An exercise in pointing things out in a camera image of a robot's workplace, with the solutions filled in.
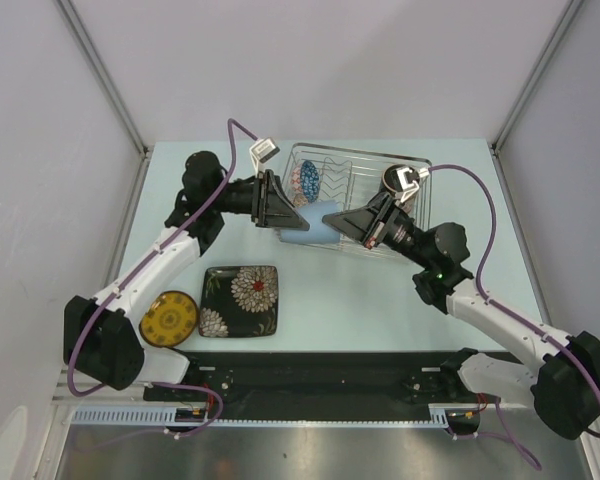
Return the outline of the light blue cup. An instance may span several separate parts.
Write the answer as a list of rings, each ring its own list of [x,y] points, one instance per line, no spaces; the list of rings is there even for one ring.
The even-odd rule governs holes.
[[[296,245],[331,245],[340,241],[340,233],[323,222],[325,215],[340,212],[339,204],[334,200],[317,201],[301,206],[297,212],[308,222],[309,229],[281,230],[280,241]]]

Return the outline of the blue triangle pattern bowl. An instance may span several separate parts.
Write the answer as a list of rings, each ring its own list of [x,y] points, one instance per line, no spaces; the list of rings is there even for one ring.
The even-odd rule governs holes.
[[[318,200],[321,176],[316,165],[309,160],[298,163],[292,170],[290,186],[298,195],[302,194],[308,203]]]

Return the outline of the metal wire dish rack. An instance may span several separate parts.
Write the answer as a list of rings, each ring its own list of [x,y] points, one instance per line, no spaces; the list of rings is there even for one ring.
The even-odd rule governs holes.
[[[333,201],[341,211],[360,208],[383,190],[383,174],[387,169],[410,167],[414,170],[421,170],[432,165],[432,162],[426,158],[296,142],[290,148],[282,176],[285,195],[291,200],[297,199],[303,192],[301,187],[293,184],[292,179],[300,175],[301,167],[307,162],[316,167],[319,176],[316,200],[319,202]],[[336,244],[281,243],[280,245],[283,247],[282,258],[285,260],[304,258],[321,250],[338,256],[347,255],[349,257],[376,258],[384,262],[409,263],[407,258],[385,245],[367,250],[344,236]]]

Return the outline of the red black skull mug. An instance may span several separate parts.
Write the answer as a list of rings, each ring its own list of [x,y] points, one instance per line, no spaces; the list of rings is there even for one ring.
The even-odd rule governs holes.
[[[400,203],[396,199],[396,188],[399,186],[399,184],[398,184],[398,180],[395,175],[395,171],[400,167],[404,167],[404,166],[393,165],[384,170],[384,172],[382,173],[382,176],[381,176],[381,185],[380,185],[379,191],[380,192],[388,192],[396,201],[396,205],[401,210],[403,210],[405,213],[409,214],[414,208],[418,194],[415,198],[411,199],[407,203]]]

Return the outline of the black square floral plate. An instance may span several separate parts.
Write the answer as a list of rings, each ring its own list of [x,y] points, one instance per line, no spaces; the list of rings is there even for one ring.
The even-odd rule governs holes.
[[[199,334],[254,338],[276,333],[279,277],[274,266],[223,266],[205,272]]]

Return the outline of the yellow round plate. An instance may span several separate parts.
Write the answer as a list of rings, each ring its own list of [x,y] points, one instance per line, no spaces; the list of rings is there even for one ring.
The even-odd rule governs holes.
[[[187,340],[196,329],[199,308],[185,292],[162,292],[143,316],[139,333],[153,347],[172,348]]]

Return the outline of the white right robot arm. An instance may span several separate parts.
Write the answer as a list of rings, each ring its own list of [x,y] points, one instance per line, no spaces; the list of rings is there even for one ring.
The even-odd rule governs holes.
[[[385,245],[421,266],[413,281],[425,304],[480,330],[514,356],[508,362],[471,349],[459,352],[455,367],[441,376],[449,399],[484,393],[522,405],[568,440],[600,419],[600,340],[532,322],[489,295],[462,265],[469,256],[463,226],[446,222],[422,230],[387,194],[328,214],[323,222],[367,249]]]

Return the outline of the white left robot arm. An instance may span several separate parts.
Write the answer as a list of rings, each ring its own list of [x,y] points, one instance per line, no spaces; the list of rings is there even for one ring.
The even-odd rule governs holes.
[[[250,217],[255,226],[306,231],[308,222],[283,192],[280,178],[264,170],[231,180],[210,151],[185,162],[182,189],[164,229],[144,256],[110,285],[89,298],[74,296],[64,309],[63,355],[67,382],[76,397],[75,373],[99,388],[121,391],[134,383],[165,384],[177,398],[194,397],[201,376],[184,354],[152,346],[140,333],[143,316],[185,268],[200,259],[224,226],[226,213]]]

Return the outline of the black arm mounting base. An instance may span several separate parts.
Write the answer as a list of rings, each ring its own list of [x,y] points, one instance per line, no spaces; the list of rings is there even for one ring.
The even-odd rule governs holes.
[[[217,392],[232,419],[398,420],[433,404],[485,407],[489,393],[464,387],[453,351],[380,353],[199,352],[184,389],[147,388],[149,402],[206,400]]]

